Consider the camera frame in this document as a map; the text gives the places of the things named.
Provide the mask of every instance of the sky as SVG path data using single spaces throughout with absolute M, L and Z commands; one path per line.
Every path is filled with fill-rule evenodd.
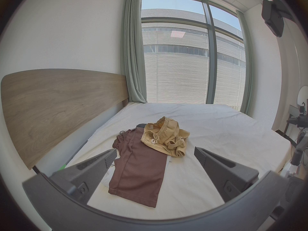
M 141 9 L 174 9 L 204 14 L 201 2 L 194 0 L 142 0 Z M 241 30 L 238 18 L 210 5 L 212 16 Z

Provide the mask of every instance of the pile of clothes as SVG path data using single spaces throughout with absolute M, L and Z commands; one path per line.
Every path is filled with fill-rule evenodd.
M 121 131 L 112 145 L 120 158 L 103 179 L 108 192 L 155 208 L 165 169 L 171 157 L 185 156 L 188 136 L 167 117 Z

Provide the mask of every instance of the wooden headboard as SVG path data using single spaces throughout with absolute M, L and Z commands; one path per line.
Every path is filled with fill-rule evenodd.
M 4 76 L 7 129 L 26 166 L 104 110 L 128 98 L 124 75 L 77 69 L 37 69 Z

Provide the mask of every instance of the mattress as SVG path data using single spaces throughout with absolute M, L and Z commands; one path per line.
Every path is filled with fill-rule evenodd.
M 290 142 L 259 122 L 228 106 L 213 104 L 129 103 L 89 138 L 67 166 L 112 148 L 116 135 L 140 123 L 161 117 L 179 122 L 190 132 L 186 156 L 172 158 L 165 171 L 156 208 L 108 193 L 100 183 L 89 206 L 136 219 L 171 219 L 198 214 L 224 204 L 215 186 L 194 156 L 202 147 L 230 160 L 255 168 L 259 178 L 279 172 L 290 156 Z

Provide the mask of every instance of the green curtain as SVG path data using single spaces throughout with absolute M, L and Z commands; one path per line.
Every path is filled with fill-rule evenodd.
M 240 11 L 236 11 L 237 17 L 240 21 L 243 40 L 245 45 L 245 58 L 246 58 L 246 81 L 245 81 L 245 90 L 243 95 L 243 102 L 241 106 L 241 112 L 248 114 L 251 97 L 252 97 L 252 87 L 253 87 L 253 61 L 252 61 L 252 44 L 251 37 L 249 34 L 249 28 L 245 20 L 244 14 Z
M 147 102 L 141 29 L 141 0 L 125 0 L 121 29 L 121 74 L 126 76 L 129 101 Z

